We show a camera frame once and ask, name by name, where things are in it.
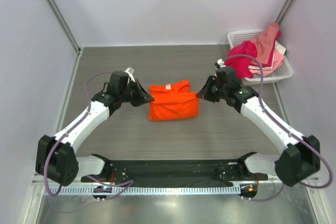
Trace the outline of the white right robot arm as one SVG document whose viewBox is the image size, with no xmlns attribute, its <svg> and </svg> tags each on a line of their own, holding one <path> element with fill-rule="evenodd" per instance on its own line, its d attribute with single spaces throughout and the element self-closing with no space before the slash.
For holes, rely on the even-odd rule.
<svg viewBox="0 0 336 224">
<path fill-rule="evenodd" d="M 257 91 L 238 80 L 232 67 L 218 68 L 196 96 L 209 102 L 225 100 L 272 141 L 278 155 L 250 152 L 239 158 L 249 173 L 277 176 L 292 187 L 320 170 L 319 140 L 312 135 L 306 137 L 285 123 L 266 106 Z"/>
</svg>

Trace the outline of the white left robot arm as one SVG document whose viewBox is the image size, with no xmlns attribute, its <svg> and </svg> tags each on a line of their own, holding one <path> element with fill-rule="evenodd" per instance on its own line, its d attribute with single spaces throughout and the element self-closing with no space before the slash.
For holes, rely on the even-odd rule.
<svg viewBox="0 0 336 224">
<path fill-rule="evenodd" d="M 77 157 L 84 140 L 122 104 L 138 107 L 154 99 L 133 76 L 134 69 L 111 73 L 101 91 L 88 98 L 88 106 L 64 129 L 53 136 L 44 135 L 38 142 L 36 172 L 44 182 L 52 180 L 61 186 L 70 185 L 75 178 L 92 175 L 105 178 L 111 173 L 110 161 L 100 155 Z"/>
</svg>

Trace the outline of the orange t shirt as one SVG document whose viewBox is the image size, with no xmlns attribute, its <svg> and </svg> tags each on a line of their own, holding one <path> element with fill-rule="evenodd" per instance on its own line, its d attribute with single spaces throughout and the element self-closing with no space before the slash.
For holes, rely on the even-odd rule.
<svg viewBox="0 0 336 224">
<path fill-rule="evenodd" d="M 149 103 L 150 121 L 175 121 L 192 119 L 199 113 L 199 98 L 191 91 L 189 80 L 169 83 L 163 86 L 149 86 L 154 98 Z"/>
</svg>

